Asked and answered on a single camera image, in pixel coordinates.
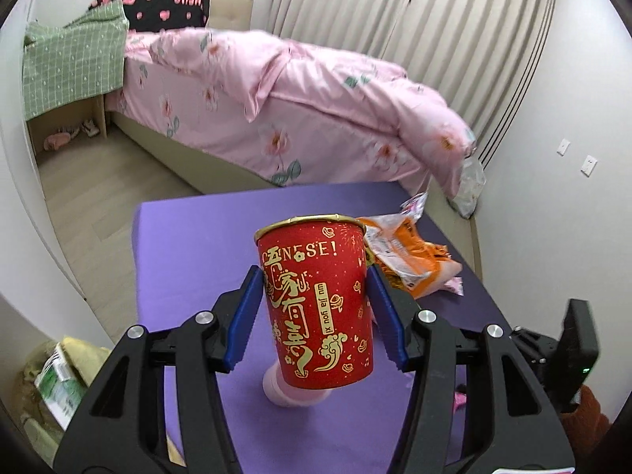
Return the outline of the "red fuzzy sleeve forearm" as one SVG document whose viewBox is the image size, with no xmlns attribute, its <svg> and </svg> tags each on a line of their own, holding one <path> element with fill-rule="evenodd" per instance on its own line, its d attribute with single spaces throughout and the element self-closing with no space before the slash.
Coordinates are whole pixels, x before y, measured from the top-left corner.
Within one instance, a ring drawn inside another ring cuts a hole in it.
<svg viewBox="0 0 632 474">
<path fill-rule="evenodd" d="M 587 385 L 583 385 L 579 391 L 576 409 L 561 414 L 560 421 L 576 462 L 587 459 L 611 427 L 608 418 L 601 412 L 599 401 Z"/>
</svg>

